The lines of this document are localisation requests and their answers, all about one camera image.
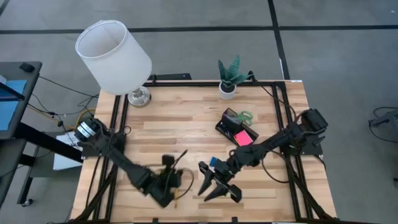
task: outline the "potted plant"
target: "potted plant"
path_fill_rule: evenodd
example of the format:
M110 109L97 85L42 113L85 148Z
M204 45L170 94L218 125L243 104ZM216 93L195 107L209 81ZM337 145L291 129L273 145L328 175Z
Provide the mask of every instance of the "potted plant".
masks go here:
M221 82L219 85L220 97L223 100L230 100L234 97L236 92L236 85L248 79L249 75L244 75L239 72L240 56L237 55L233 60L229 69L224 67L223 63L218 60L218 68L220 70Z

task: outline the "white lampshade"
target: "white lampshade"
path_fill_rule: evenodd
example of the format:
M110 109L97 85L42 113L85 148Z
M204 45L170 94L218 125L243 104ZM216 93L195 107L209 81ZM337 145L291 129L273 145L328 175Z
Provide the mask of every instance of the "white lampshade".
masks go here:
M100 87L123 95L138 89L152 71L152 61L119 21L99 21L76 42L76 52Z

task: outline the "wooden tabletop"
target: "wooden tabletop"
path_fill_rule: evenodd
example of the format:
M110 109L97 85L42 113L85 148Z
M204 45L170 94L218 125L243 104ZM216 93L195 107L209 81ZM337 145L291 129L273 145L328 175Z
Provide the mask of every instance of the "wooden tabletop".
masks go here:
M303 83L286 81L286 86L290 104L297 114L308 109ZM245 167L230 181L230 184L242 189L243 199L239 203L229 197L204 202L203 199L211 189L201 196L197 195L203 181L198 163L204 161L208 164L213 156L225 160L228 152L236 148L215 129L223 111L228 107L238 113L242 110L250 111L254 116L251 128L259 134L256 141L259 143L279 130L271 96L259 86L239 86L236 96L229 101L219 98L218 87L152 87L149 90L152 101L148 106L134 108L129 105L126 125L132 131L127 136L125 155L142 165L161 164L163 154L178 157L188 149L177 167L193 170L195 181L189 193L178 200L177 208L175 202L161 208L150 195L145 197L138 192L130 184L126 173L119 169L112 222L151 222L154 217L159 218L160 222L230 222L231 217L238 217L240 222L294 221L289 185L273 181L261 166ZM101 92L96 117L107 126L111 120L113 102L113 95ZM121 110L122 103L119 105L118 122ZM281 110L284 124L287 124L283 105ZM335 216L323 165L313 156L302 156L302 160L309 191L327 213ZM281 158L268 154L264 161L275 178L287 180L285 164ZM72 218L78 216L85 207L95 162L96 158L89 158L83 163ZM99 178L100 169L96 173L95 183L98 183ZM180 193L187 189L190 181L190 176L184 174ZM97 186L91 191L91 196L96 189ZM302 195L298 189L297 192L304 217ZM106 199L101 207L101 217L105 202Z

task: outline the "table leg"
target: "table leg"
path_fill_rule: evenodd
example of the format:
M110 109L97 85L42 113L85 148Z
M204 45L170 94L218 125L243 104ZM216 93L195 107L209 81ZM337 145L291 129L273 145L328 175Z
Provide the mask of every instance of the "table leg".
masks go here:
M28 156L25 154L21 155L21 158L19 158L19 164L25 165L25 166L33 166L35 163L35 159L33 156Z
M24 138L37 146L44 147L61 156L65 156L66 158L83 163L83 159L81 159L81 151L61 141L58 141L55 138L52 138L24 123L18 124L14 136L16 138Z
M37 146L35 149L35 152L33 153L33 156L29 156L33 158L33 160L36 159L37 153L39 152L39 147ZM19 193L18 201L17 204L22 205L23 207L26 207L33 203L32 199L27 199L27 194L29 193L30 186L32 185L33 177L30 176L30 173L32 172L33 169L33 164L29 167L27 170L27 174L25 177L24 184L22 185L21 192Z

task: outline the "lamp base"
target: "lamp base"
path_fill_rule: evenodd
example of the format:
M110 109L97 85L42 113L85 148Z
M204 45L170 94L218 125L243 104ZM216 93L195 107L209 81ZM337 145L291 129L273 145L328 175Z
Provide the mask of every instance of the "lamp base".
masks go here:
M140 88L129 93L127 98L130 104L136 108L143 108L149 104L151 95L146 87L141 86Z

